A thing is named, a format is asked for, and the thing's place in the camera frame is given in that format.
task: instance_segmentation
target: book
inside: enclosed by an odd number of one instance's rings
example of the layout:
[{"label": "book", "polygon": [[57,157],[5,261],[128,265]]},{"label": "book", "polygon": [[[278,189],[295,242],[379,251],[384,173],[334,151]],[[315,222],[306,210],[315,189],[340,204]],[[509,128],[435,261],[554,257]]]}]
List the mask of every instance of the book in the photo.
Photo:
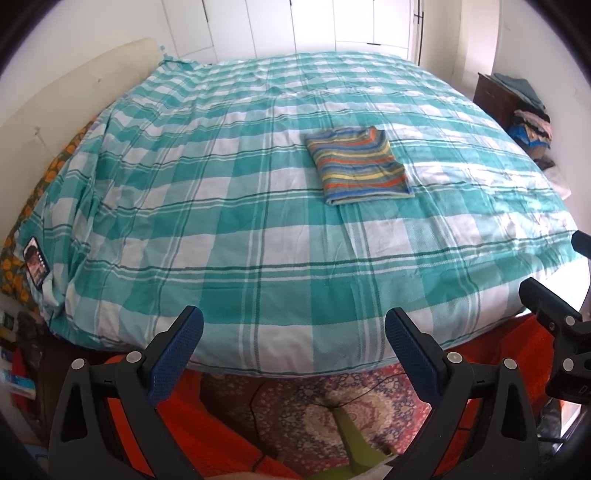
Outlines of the book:
[{"label": "book", "polygon": [[35,400],[35,382],[30,378],[19,377],[8,370],[0,369],[0,385],[10,393]]},{"label": "book", "polygon": [[0,358],[8,363],[12,363],[12,352],[0,346]]},{"label": "book", "polygon": [[18,320],[15,320],[15,318],[7,312],[0,311],[0,325],[13,332],[18,330]]},{"label": "book", "polygon": [[7,329],[5,326],[0,325],[0,338],[4,338],[5,340],[8,340],[11,343],[14,343],[17,341],[17,333]]}]

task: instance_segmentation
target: orange blanket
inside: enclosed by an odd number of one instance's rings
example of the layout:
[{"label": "orange blanket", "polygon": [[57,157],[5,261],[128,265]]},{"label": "orange blanket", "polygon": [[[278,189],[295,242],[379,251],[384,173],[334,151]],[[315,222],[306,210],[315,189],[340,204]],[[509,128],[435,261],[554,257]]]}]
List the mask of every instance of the orange blanket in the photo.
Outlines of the orange blanket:
[{"label": "orange blanket", "polygon": [[[109,363],[121,358],[113,358]],[[205,410],[199,400],[200,384],[200,373],[185,370],[173,394],[158,406],[158,413],[181,450],[203,477],[250,472],[261,457],[261,451]],[[152,475],[127,423],[121,402],[110,398],[109,406],[131,465],[140,472]],[[301,478],[269,457],[265,457],[256,472],[283,478]]]},{"label": "orange blanket", "polygon": [[[496,329],[453,350],[470,362],[498,364],[503,358],[517,361],[528,394],[537,413],[547,400],[544,386],[550,375],[552,336],[533,315],[509,320]],[[185,370],[172,396],[158,406],[158,412],[177,443],[205,477],[224,473],[249,472],[261,452],[255,446],[212,417],[199,400],[200,373]],[[134,468],[150,474],[150,469],[135,443],[118,400],[109,400],[118,433]],[[476,404],[467,406],[460,426],[470,427]],[[462,450],[467,432],[458,431],[440,472],[451,468]],[[299,478],[281,463],[265,458],[256,470],[272,476]]]},{"label": "orange blanket", "polygon": [[[537,322],[533,314],[509,320],[474,340],[455,347],[469,362],[498,365],[504,358],[512,358],[519,365],[534,414],[548,401],[544,389],[552,369],[553,337]],[[468,402],[460,428],[469,429],[476,418],[478,403]],[[458,430],[436,475],[446,472],[457,463],[469,432]]]}]

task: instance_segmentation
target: wardrobe handle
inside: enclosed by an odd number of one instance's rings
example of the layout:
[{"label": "wardrobe handle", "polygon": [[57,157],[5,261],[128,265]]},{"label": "wardrobe handle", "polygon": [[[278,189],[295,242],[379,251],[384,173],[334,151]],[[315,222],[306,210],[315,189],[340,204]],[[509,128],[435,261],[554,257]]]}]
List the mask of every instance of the wardrobe handle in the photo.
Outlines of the wardrobe handle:
[{"label": "wardrobe handle", "polygon": [[209,23],[209,17],[207,16],[207,8],[205,8],[205,0],[201,0],[201,4],[203,5],[203,12],[205,13],[205,21]]},{"label": "wardrobe handle", "polygon": [[425,10],[421,14],[421,42],[418,46],[418,62],[417,65],[421,66],[421,56],[423,55],[423,33],[425,31]]}]

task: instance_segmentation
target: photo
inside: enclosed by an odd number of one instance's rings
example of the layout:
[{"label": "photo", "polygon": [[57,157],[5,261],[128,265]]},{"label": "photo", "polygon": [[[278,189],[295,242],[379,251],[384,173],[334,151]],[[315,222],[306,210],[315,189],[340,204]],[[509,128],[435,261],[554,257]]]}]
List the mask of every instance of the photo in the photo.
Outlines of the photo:
[{"label": "photo", "polygon": [[31,238],[25,249],[25,264],[35,287],[39,289],[49,270],[34,237]]}]

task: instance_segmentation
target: folded striped towel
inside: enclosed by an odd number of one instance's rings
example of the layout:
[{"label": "folded striped towel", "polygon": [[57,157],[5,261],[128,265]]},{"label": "folded striped towel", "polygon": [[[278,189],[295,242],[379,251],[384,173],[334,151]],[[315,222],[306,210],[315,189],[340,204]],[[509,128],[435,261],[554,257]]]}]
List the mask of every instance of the folded striped towel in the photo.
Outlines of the folded striped towel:
[{"label": "folded striped towel", "polygon": [[383,130],[338,128],[305,141],[329,205],[414,196]]}]

